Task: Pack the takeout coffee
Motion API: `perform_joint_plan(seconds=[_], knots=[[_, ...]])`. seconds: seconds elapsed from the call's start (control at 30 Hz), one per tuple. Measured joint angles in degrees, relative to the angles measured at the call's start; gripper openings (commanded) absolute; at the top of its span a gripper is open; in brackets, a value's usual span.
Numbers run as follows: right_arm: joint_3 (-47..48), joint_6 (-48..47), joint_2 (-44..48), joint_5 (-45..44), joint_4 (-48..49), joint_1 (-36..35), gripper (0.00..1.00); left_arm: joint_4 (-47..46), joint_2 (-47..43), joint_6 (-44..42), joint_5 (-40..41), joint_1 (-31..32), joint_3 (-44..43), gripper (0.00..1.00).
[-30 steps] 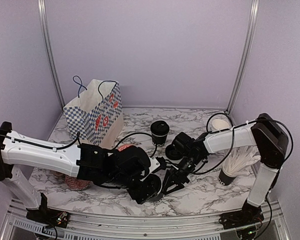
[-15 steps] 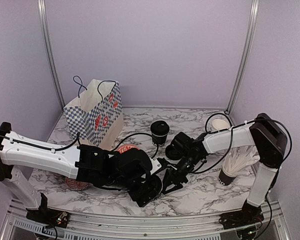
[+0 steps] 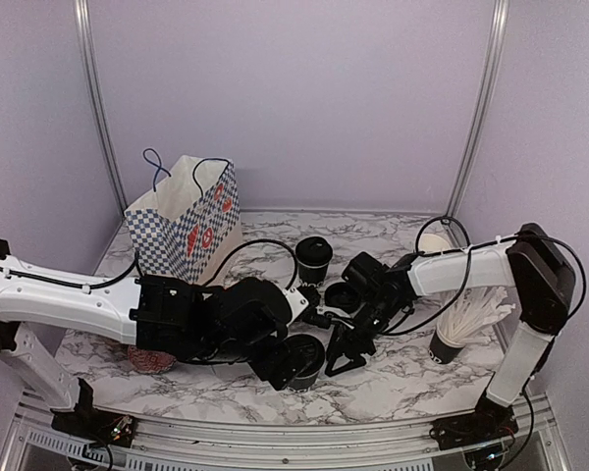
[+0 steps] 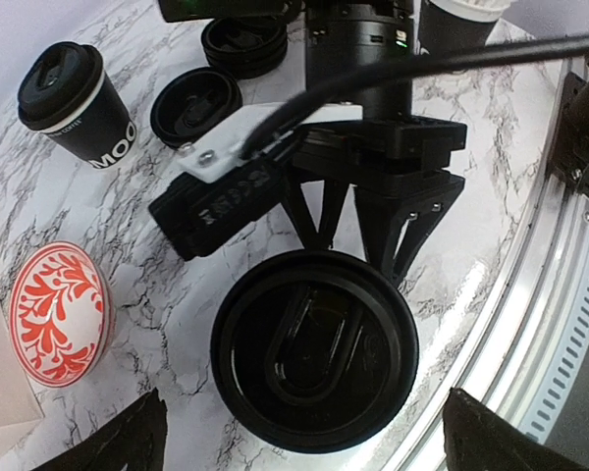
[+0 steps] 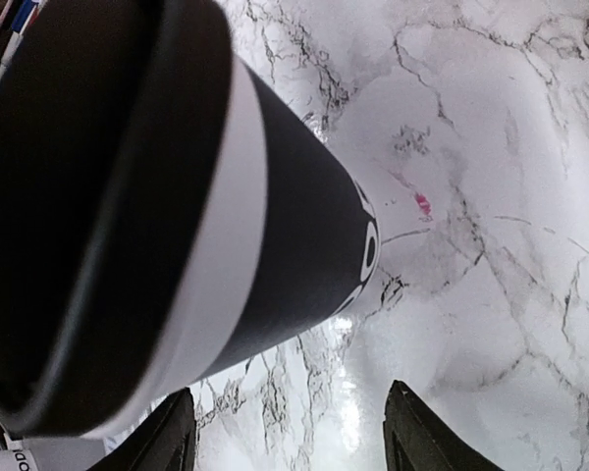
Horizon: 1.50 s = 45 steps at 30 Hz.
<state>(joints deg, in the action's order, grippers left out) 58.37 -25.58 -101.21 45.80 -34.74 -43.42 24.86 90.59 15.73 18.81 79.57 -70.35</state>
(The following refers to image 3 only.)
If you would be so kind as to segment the black plastic cup lid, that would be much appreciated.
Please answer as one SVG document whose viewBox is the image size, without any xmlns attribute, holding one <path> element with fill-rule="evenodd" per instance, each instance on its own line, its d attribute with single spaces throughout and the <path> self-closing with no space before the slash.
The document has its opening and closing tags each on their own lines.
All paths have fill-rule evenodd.
<svg viewBox="0 0 589 471">
<path fill-rule="evenodd" d="M 295 247 L 297 261 L 306 267 L 320 267 L 330 263 L 333 248 L 321 236 L 309 236 L 301 240 Z"/>
</svg>

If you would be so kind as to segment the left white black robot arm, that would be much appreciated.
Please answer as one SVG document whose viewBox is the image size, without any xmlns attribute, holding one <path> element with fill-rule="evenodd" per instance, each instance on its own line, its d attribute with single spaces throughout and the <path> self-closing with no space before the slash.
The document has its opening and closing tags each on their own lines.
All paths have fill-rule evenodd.
<svg viewBox="0 0 589 471">
<path fill-rule="evenodd" d="M 123 274 L 111 280 L 43 269 L 0 239 L 0 358 L 85 437 L 103 430 L 90 386 L 59 365 L 29 324 L 74 329 L 164 352 L 182 363 L 246 362 L 279 391 L 309 364 L 288 327 L 308 306 L 296 288 L 245 278 L 228 287 Z"/>
</svg>

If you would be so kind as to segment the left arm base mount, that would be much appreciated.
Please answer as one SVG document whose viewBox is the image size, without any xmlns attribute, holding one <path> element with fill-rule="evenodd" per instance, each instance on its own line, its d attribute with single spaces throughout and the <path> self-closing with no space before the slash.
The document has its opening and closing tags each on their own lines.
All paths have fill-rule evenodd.
<svg viewBox="0 0 589 471">
<path fill-rule="evenodd" d="M 100 440 L 105 445 L 129 448 L 134 440 L 136 418 L 95 407 L 92 387 L 84 379 L 79 379 L 79 387 L 79 398 L 72 410 L 52 409 L 52 429 L 83 439 Z"/>
</svg>

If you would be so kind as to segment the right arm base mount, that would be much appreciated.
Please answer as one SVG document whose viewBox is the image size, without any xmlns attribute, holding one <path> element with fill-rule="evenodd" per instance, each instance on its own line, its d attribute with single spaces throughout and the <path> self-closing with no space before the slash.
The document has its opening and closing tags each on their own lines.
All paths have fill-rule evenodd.
<svg viewBox="0 0 589 471">
<path fill-rule="evenodd" d="M 447 450 L 514 436 L 518 430 L 512 406 L 501 406 L 483 392 L 471 412 L 433 421 L 429 436 L 439 450 Z"/>
</svg>

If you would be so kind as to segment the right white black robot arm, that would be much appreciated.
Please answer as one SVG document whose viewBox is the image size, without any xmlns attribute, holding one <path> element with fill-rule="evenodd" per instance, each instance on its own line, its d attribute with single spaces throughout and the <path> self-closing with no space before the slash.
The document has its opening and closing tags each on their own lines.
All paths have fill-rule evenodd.
<svg viewBox="0 0 589 471">
<path fill-rule="evenodd" d="M 551 345 L 581 308 L 588 283 L 582 261 L 565 242 L 536 223 L 513 235 L 466 247 L 413 251 L 387 266 L 361 252 L 342 278 L 362 298 L 355 317 L 332 333 L 326 353 L 328 376 L 365 365 L 374 340 L 390 336 L 392 319 L 422 297 L 450 292 L 459 298 L 469 288 L 514 288 L 521 304 L 519 324 L 504 360 L 472 411 L 466 430 L 486 440 L 505 423 L 509 407 L 538 371 Z"/>
</svg>

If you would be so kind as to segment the black paper coffee cup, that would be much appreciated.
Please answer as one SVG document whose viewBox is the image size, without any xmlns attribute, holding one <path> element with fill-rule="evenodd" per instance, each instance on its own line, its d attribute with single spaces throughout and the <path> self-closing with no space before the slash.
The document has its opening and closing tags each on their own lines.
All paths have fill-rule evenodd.
<svg viewBox="0 0 589 471">
<path fill-rule="evenodd" d="M 325 281 L 329 265 L 330 263 L 320 267 L 306 267 L 297 261 L 298 278 L 300 283 L 303 286 L 312 286 L 318 288 Z"/>
</svg>

